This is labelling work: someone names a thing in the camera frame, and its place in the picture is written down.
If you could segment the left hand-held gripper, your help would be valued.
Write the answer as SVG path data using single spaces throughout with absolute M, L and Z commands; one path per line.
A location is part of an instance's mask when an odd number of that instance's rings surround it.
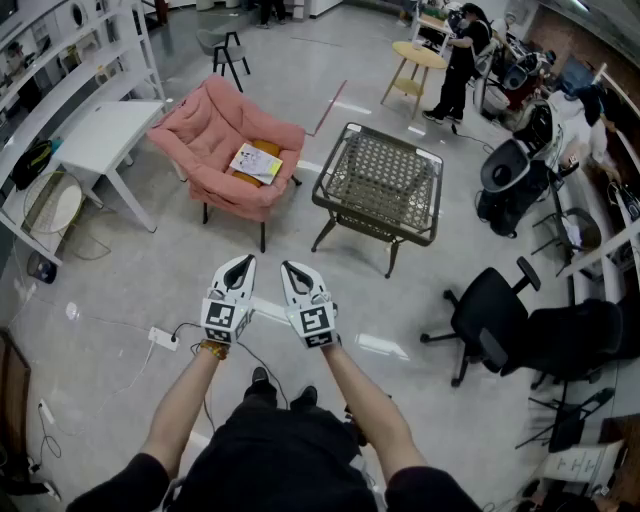
M 251 296 L 256 270 L 256 257 L 249 254 L 233 258 L 215 271 L 213 288 L 201 307 L 200 325 L 206 340 L 225 345 L 239 340 L 254 314 Z

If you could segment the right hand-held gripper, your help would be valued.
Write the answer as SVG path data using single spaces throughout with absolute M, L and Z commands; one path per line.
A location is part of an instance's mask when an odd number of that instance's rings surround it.
M 288 307 L 285 315 L 305 349 L 323 348 L 337 342 L 337 305 L 328 299 L 321 275 L 311 267 L 287 260 L 280 266 Z M 317 303 L 301 300 L 319 300 Z

